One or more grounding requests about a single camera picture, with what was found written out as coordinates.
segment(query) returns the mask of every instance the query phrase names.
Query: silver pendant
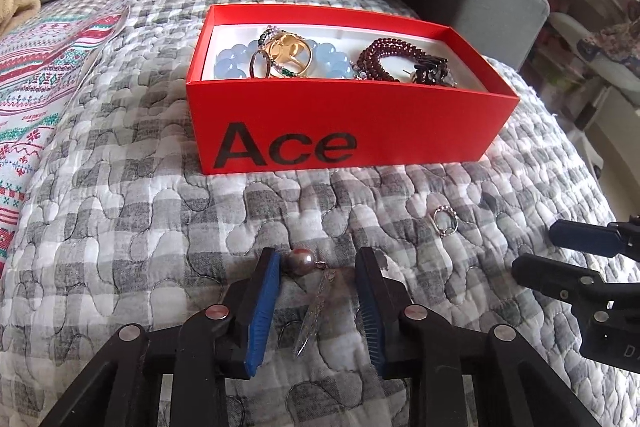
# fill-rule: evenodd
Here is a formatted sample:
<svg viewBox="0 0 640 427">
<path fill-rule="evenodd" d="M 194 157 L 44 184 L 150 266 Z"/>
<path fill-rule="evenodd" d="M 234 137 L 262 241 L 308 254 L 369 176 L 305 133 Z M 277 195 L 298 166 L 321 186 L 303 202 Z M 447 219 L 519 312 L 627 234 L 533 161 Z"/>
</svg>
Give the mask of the silver pendant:
<svg viewBox="0 0 640 427">
<path fill-rule="evenodd" d="M 298 338 L 296 339 L 296 344 L 293 346 L 293 356 L 299 357 L 302 354 L 302 351 L 305 349 L 306 344 L 309 339 L 316 336 L 318 330 L 320 329 L 321 324 L 321 315 L 322 309 L 324 308 L 324 303 L 326 298 L 329 296 L 329 292 L 331 291 L 331 283 L 335 278 L 335 270 L 326 269 L 322 273 L 322 279 L 318 285 L 318 289 L 316 290 L 316 295 L 314 296 L 313 302 L 309 304 L 309 308 L 306 310 L 305 318 L 302 321 L 302 326 L 300 326 L 300 333 L 298 333 Z"/>
</svg>

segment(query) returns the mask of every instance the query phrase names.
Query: light blue bead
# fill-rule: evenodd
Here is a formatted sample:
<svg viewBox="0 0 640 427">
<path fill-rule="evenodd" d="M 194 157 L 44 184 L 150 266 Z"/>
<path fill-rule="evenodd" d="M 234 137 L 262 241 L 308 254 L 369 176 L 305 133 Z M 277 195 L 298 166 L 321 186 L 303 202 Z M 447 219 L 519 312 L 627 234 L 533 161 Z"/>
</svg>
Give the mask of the light blue bead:
<svg viewBox="0 0 640 427">
<path fill-rule="evenodd" d="M 347 57 L 345 53 L 335 52 L 329 58 L 329 64 L 331 64 L 332 66 L 340 66 L 341 68 L 343 68 L 344 65 L 349 66 L 349 57 Z"/>
<path fill-rule="evenodd" d="M 231 79 L 231 78 L 246 78 L 246 74 L 242 70 L 238 70 L 234 68 L 233 70 L 229 70 L 225 73 L 225 76 L 222 78 Z"/>
<path fill-rule="evenodd" d="M 316 48 L 316 57 L 318 58 L 318 62 L 321 64 L 329 62 L 333 53 L 335 53 L 335 46 L 330 42 L 318 44 L 318 47 Z"/>
<path fill-rule="evenodd" d="M 216 78 L 225 78 L 225 75 L 233 70 L 236 66 L 236 63 L 230 58 L 223 58 L 216 62 L 216 65 L 213 66 L 213 74 L 216 75 Z"/>
<path fill-rule="evenodd" d="M 219 62 L 223 58 L 234 58 L 234 52 L 230 49 L 222 50 L 216 57 L 216 62 Z"/>
<path fill-rule="evenodd" d="M 329 72 L 332 70 L 331 64 L 328 62 L 320 62 L 318 63 L 318 73 L 322 76 L 327 76 Z"/>
<path fill-rule="evenodd" d="M 251 58 L 251 56 L 258 51 L 258 41 L 251 41 L 247 44 L 246 46 L 246 54 L 248 55 L 249 58 Z"/>
<path fill-rule="evenodd" d="M 236 44 L 231 51 L 234 52 L 234 59 L 236 64 L 242 64 L 247 62 L 248 57 L 246 56 L 246 46 L 244 44 Z"/>
<path fill-rule="evenodd" d="M 337 71 L 337 70 L 329 71 L 329 73 L 326 74 L 326 77 L 327 78 L 346 78 L 344 76 L 343 71 Z"/>
<path fill-rule="evenodd" d="M 346 76 L 353 76 L 353 70 L 348 62 L 338 62 L 337 64 L 330 63 L 330 69 L 332 71 L 341 71 Z"/>
</svg>

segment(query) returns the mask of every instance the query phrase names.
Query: ring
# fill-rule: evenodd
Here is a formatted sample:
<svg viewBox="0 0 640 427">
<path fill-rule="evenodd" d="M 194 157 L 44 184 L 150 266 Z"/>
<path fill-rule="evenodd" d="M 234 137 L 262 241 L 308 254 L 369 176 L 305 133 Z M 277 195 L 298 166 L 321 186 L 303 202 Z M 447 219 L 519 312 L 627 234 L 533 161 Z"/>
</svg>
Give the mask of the ring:
<svg viewBox="0 0 640 427">
<path fill-rule="evenodd" d="M 446 229 L 441 229 L 438 226 L 438 222 L 436 221 L 436 216 L 439 212 L 444 212 L 451 218 L 451 222 L 453 223 L 452 227 L 447 227 Z M 435 209 L 433 213 L 433 224 L 436 226 L 436 230 L 440 234 L 440 237 L 447 237 L 447 235 L 451 235 L 458 231 L 458 213 L 453 210 L 449 205 L 441 204 L 438 208 Z"/>
<path fill-rule="evenodd" d="M 304 76 L 306 71 L 311 66 L 311 61 L 313 60 L 313 51 L 311 47 L 305 42 L 305 39 L 300 38 L 294 33 L 289 32 L 281 32 L 275 37 L 271 38 L 271 41 L 264 48 L 267 51 L 271 61 L 273 64 L 281 65 L 287 64 L 288 62 L 293 62 L 297 65 L 301 70 L 298 73 L 294 71 L 290 71 L 292 76 Z M 298 60 L 297 55 L 300 51 L 306 51 L 308 54 L 308 61 L 306 64 L 302 64 L 300 60 Z"/>
<path fill-rule="evenodd" d="M 267 62 L 267 74 L 264 77 L 263 76 L 258 76 L 258 78 L 269 78 L 269 76 L 271 74 L 271 57 L 263 49 L 260 49 L 260 50 L 256 51 L 251 56 L 251 60 L 249 61 L 249 76 L 251 78 L 256 78 L 255 71 L 254 71 L 254 66 L 255 66 L 255 57 L 257 57 L 257 55 L 262 55 L 264 57 L 264 60 Z"/>
</svg>

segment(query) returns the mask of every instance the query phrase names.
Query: earring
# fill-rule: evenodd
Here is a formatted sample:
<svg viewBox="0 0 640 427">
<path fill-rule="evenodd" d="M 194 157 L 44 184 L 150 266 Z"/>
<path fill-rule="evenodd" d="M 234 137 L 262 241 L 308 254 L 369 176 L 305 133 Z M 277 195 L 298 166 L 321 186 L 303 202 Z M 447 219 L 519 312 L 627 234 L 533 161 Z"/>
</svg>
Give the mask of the earring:
<svg viewBox="0 0 640 427">
<path fill-rule="evenodd" d="M 322 278 L 316 289 L 316 295 L 306 309 L 296 343 L 293 346 L 293 356 L 299 357 L 304 351 L 309 339 L 316 336 L 320 329 L 322 309 L 331 291 L 331 283 L 335 278 L 335 270 L 327 268 L 324 261 L 318 261 L 311 250 L 295 248 L 282 256 L 282 269 L 289 275 L 303 277 L 315 269 L 322 269 Z"/>
</svg>

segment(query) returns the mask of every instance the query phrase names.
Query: gray pearl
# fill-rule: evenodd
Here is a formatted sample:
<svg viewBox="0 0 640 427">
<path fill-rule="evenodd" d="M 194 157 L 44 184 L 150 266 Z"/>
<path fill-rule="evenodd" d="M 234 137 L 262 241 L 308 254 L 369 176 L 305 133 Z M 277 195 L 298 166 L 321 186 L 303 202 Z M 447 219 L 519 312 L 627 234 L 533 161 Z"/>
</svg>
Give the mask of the gray pearl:
<svg viewBox="0 0 640 427">
<path fill-rule="evenodd" d="M 324 268 L 322 261 L 316 261 L 316 256 L 306 248 L 294 248 L 282 256 L 282 269 L 299 277 L 313 272 L 315 268 Z"/>
</svg>

